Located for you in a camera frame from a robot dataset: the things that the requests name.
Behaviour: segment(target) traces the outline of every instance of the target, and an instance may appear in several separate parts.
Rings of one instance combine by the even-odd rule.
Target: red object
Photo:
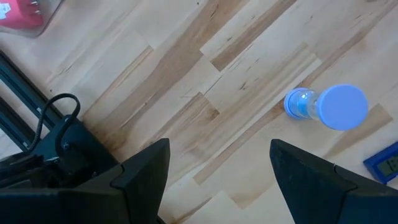
[[[44,23],[37,1],[0,0],[0,26],[29,29]]]

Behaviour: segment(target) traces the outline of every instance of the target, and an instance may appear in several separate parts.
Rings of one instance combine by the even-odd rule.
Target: digital display
[[[398,156],[393,156],[377,165],[382,174],[387,177],[398,172]]]

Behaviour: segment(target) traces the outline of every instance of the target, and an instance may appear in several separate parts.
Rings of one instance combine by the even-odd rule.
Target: blue bottle cap
[[[346,131],[360,125],[368,115],[365,94],[349,84],[325,90],[317,100],[319,120],[331,129]]]

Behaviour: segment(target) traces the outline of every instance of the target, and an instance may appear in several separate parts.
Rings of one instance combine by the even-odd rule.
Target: black cable
[[[77,118],[77,116],[78,116],[78,114],[80,112],[79,99],[75,95],[70,94],[70,93],[59,94],[59,95],[49,99],[48,102],[45,104],[43,110],[40,112],[41,115],[40,115],[40,118],[39,118],[39,123],[37,125],[35,138],[34,138],[32,144],[30,145],[30,147],[28,148],[28,150],[30,152],[35,150],[37,144],[40,141],[40,135],[42,134],[43,122],[44,122],[44,119],[45,119],[45,112],[50,108],[50,106],[53,103],[55,103],[58,100],[64,99],[64,98],[74,99],[76,101],[76,108],[73,110],[73,112],[70,115],[70,117],[67,118],[67,120],[65,121],[65,124],[62,126],[61,130],[58,132],[57,136],[55,137],[55,151],[57,152],[58,156],[61,156],[63,154],[63,147],[61,145],[63,135],[65,134],[67,129],[72,125],[72,123]]]

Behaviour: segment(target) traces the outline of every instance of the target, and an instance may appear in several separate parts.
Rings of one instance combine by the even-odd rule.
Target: blue digital device
[[[387,184],[398,175],[398,142],[363,162],[372,176]]]

